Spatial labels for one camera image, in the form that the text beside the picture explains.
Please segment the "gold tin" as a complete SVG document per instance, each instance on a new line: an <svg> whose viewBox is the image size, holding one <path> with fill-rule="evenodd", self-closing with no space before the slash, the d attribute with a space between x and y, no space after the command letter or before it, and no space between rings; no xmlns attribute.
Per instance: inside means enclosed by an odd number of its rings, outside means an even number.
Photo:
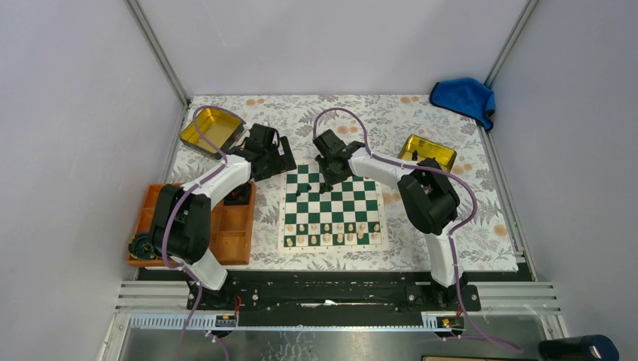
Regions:
<svg viewBox="0 0 638 361"><path fill-rule="evenodd" d="M181 131L181 143L208 158L219 160L244 133L245 124L236 114L213 106L193 112L190 123Z"/></svg>
<svg viewBox="0 0 638 361"><path fill-rule="evenodd" d="M429 139L410 135L398 157L406 161L419 162L426 158L431 158L439 163L442 170L450 172L454 166L457 152Z"/></svg>

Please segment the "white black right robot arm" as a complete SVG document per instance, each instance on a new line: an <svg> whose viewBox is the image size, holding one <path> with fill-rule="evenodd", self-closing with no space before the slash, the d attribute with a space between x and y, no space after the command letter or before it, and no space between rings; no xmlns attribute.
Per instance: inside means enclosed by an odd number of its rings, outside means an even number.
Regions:
<svg viewBox="0 0 638 361"><path fill-rule="evenodd" d="M452 246L444 234L457 218L460 198L434 159L423 162L387 158L373 153L363 142L346 144L327 130L313 140L315 157L324 178L321 190L331 190L354 176L369 178L399 191L409 222L424 233L430 254L431 277L438 283L431 298L438 308L449 310L461 300L456 283L462 271L453 260Z"/></svg>

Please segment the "floral tablecloth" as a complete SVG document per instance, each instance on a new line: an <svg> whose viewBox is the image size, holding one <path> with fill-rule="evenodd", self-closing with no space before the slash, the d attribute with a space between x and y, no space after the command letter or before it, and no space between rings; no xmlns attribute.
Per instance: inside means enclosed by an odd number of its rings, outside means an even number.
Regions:
<svg viewBox="0 0 638 361"><path fill-rule="evenodd" d="M433 107L428 96L197 96L191 109L218 106L249 123L276 128L290 142L296 161L316 156L311 136L314 119L319 130L332 129L344 141L368 139L375 152L396 156L410 135L450 147L457 152L453 173L470 186L457 188L460 218L478 201L471 223L454 233L460 264L468 272L516 272L518 265L510 226L488 164L475 121ZM278 248L280 177L257 184L256 210L248 268L254 270L378 270L427 271L430 255L421 233L411 226L400 194L383 187L387 216L387 249L321 253L283 253Z"/></svg>

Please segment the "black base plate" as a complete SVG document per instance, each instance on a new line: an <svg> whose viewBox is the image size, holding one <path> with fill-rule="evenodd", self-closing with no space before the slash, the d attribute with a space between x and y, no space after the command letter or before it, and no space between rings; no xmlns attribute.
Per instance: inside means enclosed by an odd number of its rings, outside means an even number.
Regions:
<svg viewBox="0 0 638 361"><path fill-rule="evenodd" d="M465 277L460 288L438 285L429 272L263 272L231 270L220 290L198 292L187 281L187 308L271 311L319 305L383 305L398 311L480 311L479 293Z"/></svg>

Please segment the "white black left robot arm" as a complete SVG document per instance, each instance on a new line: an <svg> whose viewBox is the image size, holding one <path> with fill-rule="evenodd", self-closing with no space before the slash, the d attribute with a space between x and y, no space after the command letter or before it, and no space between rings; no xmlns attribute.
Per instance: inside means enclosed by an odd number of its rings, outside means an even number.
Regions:
<svg viewBox="0 0 638 361"><path fill-rule="evenodd" d="M233 190L296 168L287 137L256 124L238 146L221 154L220 164L198 178L159 192L148 237L164 265L186 272L216 309L229 306L233 290L227 270L209 248L211 212Z"/></svg>

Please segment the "black tape roll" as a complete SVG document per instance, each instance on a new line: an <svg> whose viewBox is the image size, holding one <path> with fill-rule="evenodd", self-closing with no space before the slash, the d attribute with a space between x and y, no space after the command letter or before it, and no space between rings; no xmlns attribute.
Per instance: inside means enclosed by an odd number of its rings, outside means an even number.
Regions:
<svg viewBox="0 0 638 361"><path fill-rule="evenodd" d="M136 233L128 245L129 255L133 259L156 259L155 247L149 238L148 232Z"/></svg>

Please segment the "green white chess board mat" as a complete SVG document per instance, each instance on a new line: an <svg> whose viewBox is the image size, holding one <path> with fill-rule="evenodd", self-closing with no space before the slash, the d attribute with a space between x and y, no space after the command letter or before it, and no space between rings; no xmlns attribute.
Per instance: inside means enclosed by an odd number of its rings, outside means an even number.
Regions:
<svg viewBox="0 0 638 361"><path fill-rule="evenodd" d="M381 184L354 176L320 194L323 182L313 159L298 162L296 169L281 176L278 249L282 253L388 249ZM306 184L311 185L310 192Z"/></svg>

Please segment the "gold tin left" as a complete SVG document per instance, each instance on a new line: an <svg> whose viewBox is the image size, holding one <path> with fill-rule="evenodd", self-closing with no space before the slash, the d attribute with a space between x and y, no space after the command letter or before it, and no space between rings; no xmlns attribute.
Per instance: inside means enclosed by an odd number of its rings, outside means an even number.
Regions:
<svg viewBox="0 0 638 361"><path fill-rule="evenodd" d="M213 106L193 112L190 123L181 131L181 143L208 158L219 160L244 133L245 124L236 114Z"/></svg>

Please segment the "dark cylinder bottle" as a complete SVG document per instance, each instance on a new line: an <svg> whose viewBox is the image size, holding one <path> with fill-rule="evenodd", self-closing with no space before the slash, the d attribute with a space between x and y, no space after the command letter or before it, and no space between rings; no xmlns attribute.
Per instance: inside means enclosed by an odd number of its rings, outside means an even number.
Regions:
<svg viewBox="0 0 638 361"><path fill-rule="evenodd" d="M619 361L613 341L605 335L557 338L539 343L539 352L547 360Z"/></svg>

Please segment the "blue cloth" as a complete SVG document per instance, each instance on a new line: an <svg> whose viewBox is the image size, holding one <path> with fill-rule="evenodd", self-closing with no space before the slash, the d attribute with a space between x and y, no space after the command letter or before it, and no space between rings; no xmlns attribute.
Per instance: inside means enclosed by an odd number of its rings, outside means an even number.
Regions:
<svg viewBox="0 0 638 361"><path fill-rule="evenodd" d="M430 92L430 103L478 121L486 132L494 127L495 93L471 77L437 82Z"/></svg>

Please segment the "gold tin right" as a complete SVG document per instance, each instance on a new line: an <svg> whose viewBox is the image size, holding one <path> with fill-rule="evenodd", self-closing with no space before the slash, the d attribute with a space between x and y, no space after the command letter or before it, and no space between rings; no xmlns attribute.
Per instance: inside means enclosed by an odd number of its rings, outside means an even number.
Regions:
<svg viewBox="0 0 638 361"><path fill-rule="evenodd" d="M431 158L439 163L442 170L450 172L454 166L457 152L429 139L410 135L398 157L406 161L419 162L426 158Z"/></svg>

